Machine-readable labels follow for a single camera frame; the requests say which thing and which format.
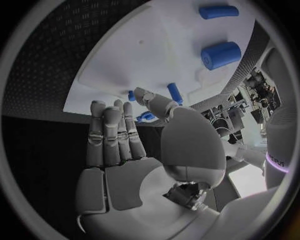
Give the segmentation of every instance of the black perforated panel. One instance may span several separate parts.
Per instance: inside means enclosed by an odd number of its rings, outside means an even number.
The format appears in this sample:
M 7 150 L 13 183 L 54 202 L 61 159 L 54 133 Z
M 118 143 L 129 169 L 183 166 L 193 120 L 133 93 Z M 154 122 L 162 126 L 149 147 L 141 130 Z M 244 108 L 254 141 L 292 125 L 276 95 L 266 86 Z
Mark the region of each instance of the black perforated panel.
M 89 123 L 63 112 L 74 77 L 99 39 L 147 0 L 67 0 L 30 35 L 11 70 L 2 113 L 36 120 Z

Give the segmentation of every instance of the white curved surface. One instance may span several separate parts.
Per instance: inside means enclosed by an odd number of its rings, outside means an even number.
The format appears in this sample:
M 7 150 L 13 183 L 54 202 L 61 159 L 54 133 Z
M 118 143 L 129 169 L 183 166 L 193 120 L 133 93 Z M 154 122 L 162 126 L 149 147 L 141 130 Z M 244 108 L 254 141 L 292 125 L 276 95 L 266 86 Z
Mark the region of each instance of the white curved surface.
M 203 19 L 199 6 L 236 6 L 237 17 Z M 68 94 L 64 112 L 90 114 L 92 100 L 107 105 L 141 87 L 171 97 L 176 83 L 183 104 L 190 106 L 219 94 L 240 61 L 208 70 L 200 53 L 205 47 L 236 42 L 242 55 L 255 18 L 237 0 L 152 0 L 121 19 L 96 44 L 82 64 Z M 137 117 L 145 107 L 133 103 Z

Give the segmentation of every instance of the purple light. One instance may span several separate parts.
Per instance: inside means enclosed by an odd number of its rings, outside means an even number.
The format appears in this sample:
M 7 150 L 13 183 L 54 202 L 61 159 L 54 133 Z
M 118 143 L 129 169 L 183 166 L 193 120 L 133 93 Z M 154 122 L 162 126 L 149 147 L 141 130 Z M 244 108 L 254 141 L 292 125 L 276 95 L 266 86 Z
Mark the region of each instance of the purple light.
M 287 169 L 284 169 L 284 168 L 281 168 L 280 166 L 276 165 L 270 158 L 268 152 L 266 153 L 265 155 L 265 159 L 268 161 L 269 164 L 271 164 L 274 168 L 276 168 L 277 170 L 281 171 L 281 172 L 284 172 L 284 173 L 288 173 L 289 170 Z

